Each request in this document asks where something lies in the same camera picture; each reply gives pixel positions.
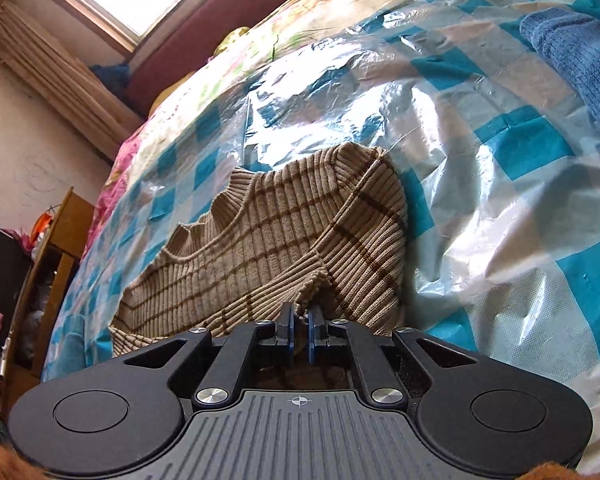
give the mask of striped sweater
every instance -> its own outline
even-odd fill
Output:
[[[277,171],[236,168],[124,291],[114,354],[205,326],[275,319],[291,301],[388,333],[402,320],[406,205],[388,153],[345,143]]]

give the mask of wooden cabinet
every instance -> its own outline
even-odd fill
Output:
[[[0,413],[3,416],[8,415],[20,396],[40,384],[51,332],[64,295],[80,263],[92,219],[93,205],[76,195],[71,188],[38,250],[13,316],[10,341],[3,356],[4,381],[0,395]],[[37,286],[49,271],[53,273],[53,280],[40,321],[33,359],[30,365],[24,366],[16,360],[22,326],[30,312],[29,305]]]

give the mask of curtain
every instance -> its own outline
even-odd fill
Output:
[[[0,4],[0,58],[110,159],[142,120],[14,3]]]

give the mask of crosshair symbol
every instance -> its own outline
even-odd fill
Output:
[[[294,403],[296,406],[304,406],[306,403],[311,402],[306,397],[298,396],[291,399],[289,402]]]

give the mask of plastic sheet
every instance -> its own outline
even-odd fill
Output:
[[[46,380],[111,355],[120,294],[231,169],[353,140],[408,201],[406,324],[569,384],[600,468],[600,130],[520,37],[546,2],[396,0],[215,99],[122,197],[62,306]]]

